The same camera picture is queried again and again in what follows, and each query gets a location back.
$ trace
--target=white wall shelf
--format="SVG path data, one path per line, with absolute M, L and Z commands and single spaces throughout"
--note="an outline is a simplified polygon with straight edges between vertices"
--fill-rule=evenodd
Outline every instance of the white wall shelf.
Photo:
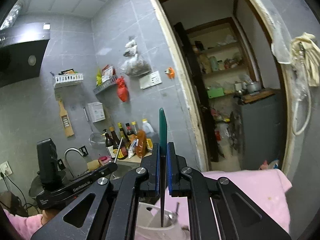
M 53 77 L 53 87 L 67 87 L 81 83 L 83 81 L 83 73 L 58 75 Z

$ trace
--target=cutting board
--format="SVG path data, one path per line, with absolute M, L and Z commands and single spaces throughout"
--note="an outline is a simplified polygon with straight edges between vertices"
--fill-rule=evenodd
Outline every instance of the cutting board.
M 74 132 L 73 132 L 73 129 L 71 126 L 68 112 L 64 108 L 62 100 L 59 100 L 58 103 L 59 103 L 59 107 L 60 107 L 60 119 L 61 119 L 61 122 L 62 122 L 62 125 L 64 128 L 64 132 L 67 137 L 70 137 L 70 136 L 74 135 Z
M 259 99 L 263 99 L 263 98 L 266 98 L 268 96 L 271 96 L 271 95 L 274 95 L 275 92 L 272 90 L 272 89 L 263 89 L 260 91 L 260 93 L 256 94 L 256 95 L 245 95 L 242 97 L 242 100 L 244 101 L 245 104 L 247 103 L 251 103 L 251 102 L 254 102 L 254 101 L 257 101 Z

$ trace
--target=range hood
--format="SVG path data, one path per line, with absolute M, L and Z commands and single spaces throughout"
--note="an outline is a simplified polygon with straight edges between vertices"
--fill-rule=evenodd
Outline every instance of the range hood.
M 38 77 L 50 24 L 29 23 L 0 31 L 0 87 Z

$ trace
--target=white container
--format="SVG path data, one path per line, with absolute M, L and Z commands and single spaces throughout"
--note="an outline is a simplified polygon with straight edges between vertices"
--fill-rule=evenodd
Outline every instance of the white container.
M 190 240 L 190 232 L 182 230 L 178 219 L 171 220 L 175 214 L 164 210 L 164 226 L 160 225 L 160 208 L 151 204 L 139 202 L 136 233 L 148 240 Z
M 142 130 L 145 131 L 147 136 L 147 150 L 148 152 L 152 152 L 152 145 L 159 142 L 159 136 L 148 123 L 147 119 L 142 119 Z
M 102 103 L 94 102 L 88 104 L 89 114 L 92 122 L 99 122 L 105 120 Z
M 60 88 L 66 86 L 73 86 L 83 81 L 83 73 L 58 75 L 53 78 L 53 87 Z

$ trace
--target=orange magnet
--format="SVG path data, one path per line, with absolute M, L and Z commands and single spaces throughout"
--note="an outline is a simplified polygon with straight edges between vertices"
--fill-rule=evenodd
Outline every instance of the orange magnet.
M 171 68 L 171 67 L 167 68 L 166 71 L 165 71 L 165 73 L 167 74 L 167 76 L 168 76 L 170 79 L 174 78 L 174 70 L 173 70 L 173 68 Z

